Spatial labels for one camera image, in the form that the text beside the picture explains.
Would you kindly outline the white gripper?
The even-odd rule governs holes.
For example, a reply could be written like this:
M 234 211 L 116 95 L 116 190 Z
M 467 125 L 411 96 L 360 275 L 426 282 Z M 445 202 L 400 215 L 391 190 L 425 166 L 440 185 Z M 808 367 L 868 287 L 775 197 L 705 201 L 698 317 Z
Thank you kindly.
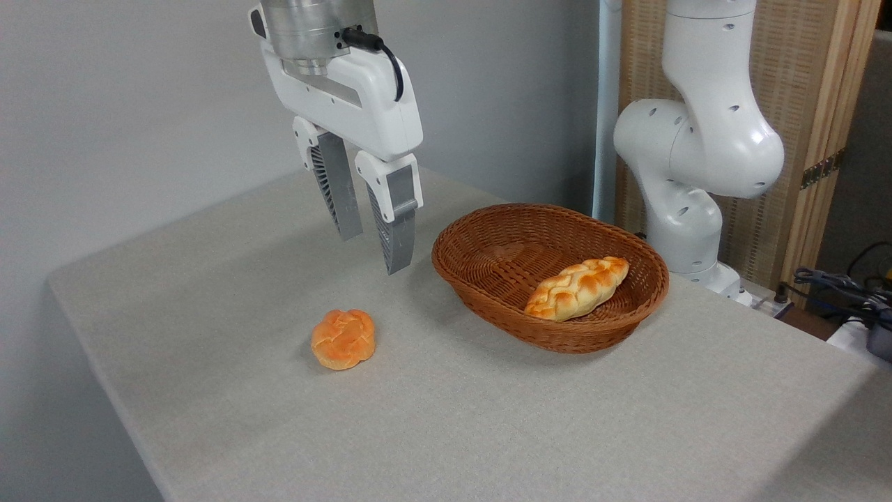
M 413 257 L 415 211 L 424 205 L 420 168 L 411 153 L 424 133 L 405 65 L 398 61 L 403 93 L 396 100 L 392 61 L 383 53 L 353 49 L 329 61 L 324 76 L 294 77 L 269 42 L 262 39 L 259 47 L 278 99 L 296 115 L 300 161 L 314 175 L 341 239 L 362 233 L 345 139 L 364 150 L 355 166 L 366 181 L 387 273 L 403 270 Z

